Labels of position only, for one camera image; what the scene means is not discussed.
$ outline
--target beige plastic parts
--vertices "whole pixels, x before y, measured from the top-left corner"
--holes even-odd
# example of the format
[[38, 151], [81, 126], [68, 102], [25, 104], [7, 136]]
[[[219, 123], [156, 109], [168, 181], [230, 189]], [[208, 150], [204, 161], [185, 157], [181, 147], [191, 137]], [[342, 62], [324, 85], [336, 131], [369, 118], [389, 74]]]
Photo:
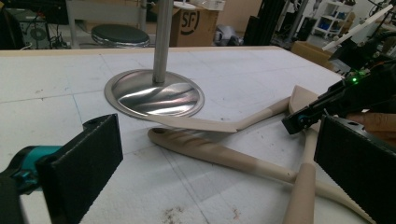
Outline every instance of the beige plastic parts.
[[246, 129], [246, 127], [253, 125], [259, 121], [271, 118], [274, 115], [285, 112], [288, 109], [289, 100], [290, 100], [289, 97], [280, 100], [275, 104], [268, 106], [264, 110], [237, 122], [221, 122], [221, 121], [214, 121], [207, 119], [195, 119], [188, 117], [172, 117], [172, 116], [160, 116], [160, 115], [148, 115], [145, 116], [145, 119], [150, 121], [155, 121], [174, 128], [223, 132], [223, 133], [236, 133], [238, 131]]
[[[300, 86], [295, 86], [290, 97], [289, 111], [297, 112], [318, 99], [318, 96]], [[300, 171], [291, 191], [291, 196], [283, 219], [284, 224], [313, 224], [315, 210], [316, 166], [314, 162], [319, 124], [314, 124], [305, 132], [305, 147]]]
[[[148, 131], [148, 137], [155, 144], [177, 153], [203, 161], [214, 162], [254, 175], [271, 177], [291, 184], [296, 181], [298, 175], [298, 173], [285, 167], [259, 160], [187, 133], [155, 128]], [[315, 184], [315, 193], [317, 195], [343, 204], [369, 222], [375, 223], [341, 189], [320, 181], [315, 181]]]

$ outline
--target wire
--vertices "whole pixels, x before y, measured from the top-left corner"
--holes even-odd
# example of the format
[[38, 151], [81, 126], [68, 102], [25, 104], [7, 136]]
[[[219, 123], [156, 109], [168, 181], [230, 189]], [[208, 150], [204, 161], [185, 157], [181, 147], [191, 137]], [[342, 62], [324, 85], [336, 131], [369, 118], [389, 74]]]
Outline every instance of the wire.
[[29, 45], [28, 45], [28, 46], [25, 46], [25, 47], [21, 48], [20, 50], [29, 49], [29, 48], [32, 47], [32, 46], [33, 46], [33, 43], [32, 43], [32, 42], [29, 42]]

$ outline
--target table surface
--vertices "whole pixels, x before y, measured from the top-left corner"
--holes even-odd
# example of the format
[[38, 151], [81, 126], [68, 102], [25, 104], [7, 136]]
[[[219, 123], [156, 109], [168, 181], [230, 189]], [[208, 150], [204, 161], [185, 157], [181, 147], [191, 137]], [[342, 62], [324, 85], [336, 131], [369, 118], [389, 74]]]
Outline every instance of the table surface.
[[[0, 171], [20, 149], [61, 146], [82, 123], [118, 113], [124, 159], [81, 223], [281, 223], [291, 187], [270, 178], [188, 158], [151, 143], [158, 123], [114, 109], [104, 86], [116, 74], [153, 66], [153, 49], [0, 51]], [[238, 121], [291, 95], [321, 94], [335, 73], [274, 47], [170, 49], [167, 70], [205, 94], [194, 117]], [[239, 133], [191, 132], [297, 171], [304, 135], [284, 114]], [[334, 184], [318, 167], [317, 179]], [[21, 196], [31, 223], [50, 223], [42, 192]], [[344, 206], [316, 198], [315, 223], [364, 223]]]

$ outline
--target black stool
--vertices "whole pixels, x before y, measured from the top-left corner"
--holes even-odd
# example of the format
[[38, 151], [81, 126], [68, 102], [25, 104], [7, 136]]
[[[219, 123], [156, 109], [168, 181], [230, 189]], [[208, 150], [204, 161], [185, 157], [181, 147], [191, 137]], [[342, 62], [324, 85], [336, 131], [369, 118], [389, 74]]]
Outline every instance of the black stool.
[[103, 24], [92, 28], [92, 39], [110, 48], [144, 48], [149, 45], [149, 36], [142, 30], [128, 25]]

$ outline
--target reflective metal disc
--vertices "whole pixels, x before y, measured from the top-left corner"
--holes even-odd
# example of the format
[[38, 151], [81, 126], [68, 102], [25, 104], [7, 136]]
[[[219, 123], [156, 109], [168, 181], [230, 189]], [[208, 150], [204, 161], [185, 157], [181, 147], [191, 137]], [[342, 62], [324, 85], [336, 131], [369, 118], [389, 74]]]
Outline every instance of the reflective metal disc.
[[154, 83], [152, 70], [132, 70], [111, 78], [105, 97], [119, 111], [134, 118], [146, 115], [190, 116], [204, 105], [201, 89], [191, 80], [166, 72], [164, 83]]

